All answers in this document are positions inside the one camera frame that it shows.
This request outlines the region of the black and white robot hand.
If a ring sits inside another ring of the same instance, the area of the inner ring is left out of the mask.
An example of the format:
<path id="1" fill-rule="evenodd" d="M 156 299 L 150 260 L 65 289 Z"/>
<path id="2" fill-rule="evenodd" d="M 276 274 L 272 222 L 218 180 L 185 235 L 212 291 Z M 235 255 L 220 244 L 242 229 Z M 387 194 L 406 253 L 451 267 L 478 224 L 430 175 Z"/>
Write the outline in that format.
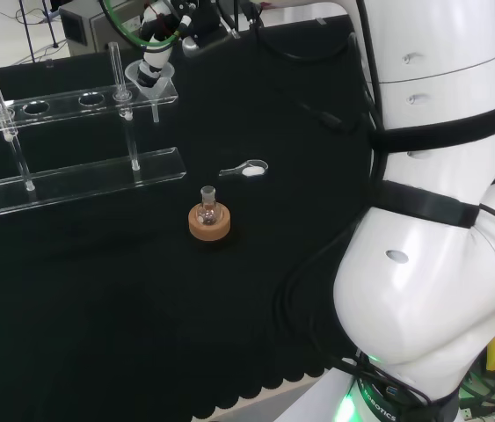
<path id="1" fill-rule="evenodd" d="M 148 42 L 138 68 L 138 84 L 157 84 L 175 47 L 188 58 L 239 38 L 237 26 L 218 1 L 154 1 L 144 7 L 138 37 Z"/>

